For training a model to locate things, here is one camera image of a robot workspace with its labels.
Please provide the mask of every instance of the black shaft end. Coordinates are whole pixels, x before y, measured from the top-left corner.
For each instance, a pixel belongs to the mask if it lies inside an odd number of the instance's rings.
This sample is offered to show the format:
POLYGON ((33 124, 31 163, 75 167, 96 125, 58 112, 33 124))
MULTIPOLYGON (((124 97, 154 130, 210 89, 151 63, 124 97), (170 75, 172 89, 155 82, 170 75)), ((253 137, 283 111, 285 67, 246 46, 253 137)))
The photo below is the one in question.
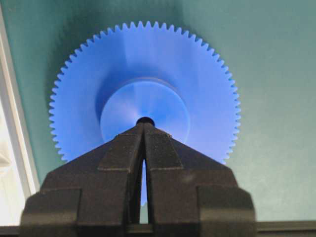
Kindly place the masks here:
POLYGON ((140 119, 137 120, 136 124, 139 124, 140 122, 142 123, 148 122, 152 126, 155 126, 155 122, 150 117, 141 117, 140 119))

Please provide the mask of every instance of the green background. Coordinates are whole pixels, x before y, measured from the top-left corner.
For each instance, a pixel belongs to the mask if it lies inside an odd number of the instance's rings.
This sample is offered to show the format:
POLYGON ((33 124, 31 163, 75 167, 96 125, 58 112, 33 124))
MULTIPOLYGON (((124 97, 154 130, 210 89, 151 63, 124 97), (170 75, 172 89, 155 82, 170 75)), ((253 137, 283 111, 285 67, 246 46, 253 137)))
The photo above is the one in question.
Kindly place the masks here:
POLYGON ((230 67, 241 127, 227 161, 257 219, 316 219, 316 1, 1 1, 40 181, 63 162, 49 128, 59 69, 94 33, 159 21, 197 34, 230 67))

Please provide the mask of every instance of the blue gear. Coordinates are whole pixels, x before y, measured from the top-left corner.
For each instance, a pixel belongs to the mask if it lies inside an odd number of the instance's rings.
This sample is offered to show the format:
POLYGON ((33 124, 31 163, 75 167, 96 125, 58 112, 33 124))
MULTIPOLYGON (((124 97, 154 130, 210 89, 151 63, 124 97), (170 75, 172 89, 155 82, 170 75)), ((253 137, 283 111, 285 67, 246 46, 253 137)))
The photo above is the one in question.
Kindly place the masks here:
POLYGON ((65 64, 49 111, 63 160, 110 141, 140 117, 218 162, 232 152, 240 125, 235 82, 214 49, 188 31, 157 22, 115 26, 65 64))

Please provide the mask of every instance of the black clamp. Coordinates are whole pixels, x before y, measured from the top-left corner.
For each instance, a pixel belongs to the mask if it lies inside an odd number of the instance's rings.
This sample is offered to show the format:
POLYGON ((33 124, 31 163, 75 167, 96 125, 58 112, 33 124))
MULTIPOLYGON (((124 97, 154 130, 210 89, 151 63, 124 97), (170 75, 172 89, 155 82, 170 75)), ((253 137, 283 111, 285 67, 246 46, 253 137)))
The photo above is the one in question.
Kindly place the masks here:
POLYGON ((148 121, 50 172, 20 236, 255 236, 251 196, 226 166, 148 121), (139 224, 146 161, 149 224, 139 224))

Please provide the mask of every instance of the gear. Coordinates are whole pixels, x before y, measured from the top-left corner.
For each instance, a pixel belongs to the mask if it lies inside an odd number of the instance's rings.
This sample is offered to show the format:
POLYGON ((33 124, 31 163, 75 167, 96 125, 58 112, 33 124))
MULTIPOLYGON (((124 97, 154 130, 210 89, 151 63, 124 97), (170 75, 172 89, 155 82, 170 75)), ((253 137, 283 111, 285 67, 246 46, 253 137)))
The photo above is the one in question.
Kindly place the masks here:
POLYGON ((62 67, 49 111, 63 160, 150 117, 173 138, 225 163, 240 119, 237 88, 214 49, 173 25, 133 22, 88 39, 62 67))

